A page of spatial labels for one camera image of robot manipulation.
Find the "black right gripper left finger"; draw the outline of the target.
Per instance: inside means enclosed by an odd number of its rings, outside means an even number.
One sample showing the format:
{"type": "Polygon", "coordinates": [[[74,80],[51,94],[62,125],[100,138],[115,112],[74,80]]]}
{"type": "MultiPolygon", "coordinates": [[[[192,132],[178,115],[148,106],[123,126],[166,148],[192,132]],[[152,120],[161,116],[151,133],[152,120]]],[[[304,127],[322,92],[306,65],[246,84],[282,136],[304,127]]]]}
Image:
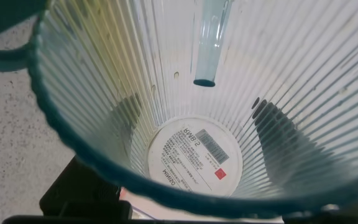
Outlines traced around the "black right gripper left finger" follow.
{"type": "MultiPolygon", "coordinates": [[[[102,127],[81,131],[71,141],[75,149],[102,150],[118,164],[131,166],[133,129],[140,115],[139,96],[131,95],[120,101],[102,127]]],[[[84,159],[74,157],[40,200],[45,217],[57,218],[131,218],[132,205],[119,197],[120,186],[112,184],[90,168],[84,159]]]]}

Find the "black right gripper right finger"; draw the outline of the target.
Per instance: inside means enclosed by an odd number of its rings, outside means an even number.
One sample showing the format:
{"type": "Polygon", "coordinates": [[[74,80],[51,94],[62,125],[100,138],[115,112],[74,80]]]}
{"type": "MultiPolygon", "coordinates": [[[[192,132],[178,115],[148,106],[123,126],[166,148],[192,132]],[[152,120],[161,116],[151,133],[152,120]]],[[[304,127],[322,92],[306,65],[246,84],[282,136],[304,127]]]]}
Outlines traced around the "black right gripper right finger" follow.
{"type": "MultiPolygon", "coordinates": [[[[311,141],[273,103],[256,100],[252,109],[271,183],[290,195],[347,183],[349,164],[333,149],[311,141]]],[[[358,223],[358,199],[337,210],[282,219],[285,223],[358,223]]]]}

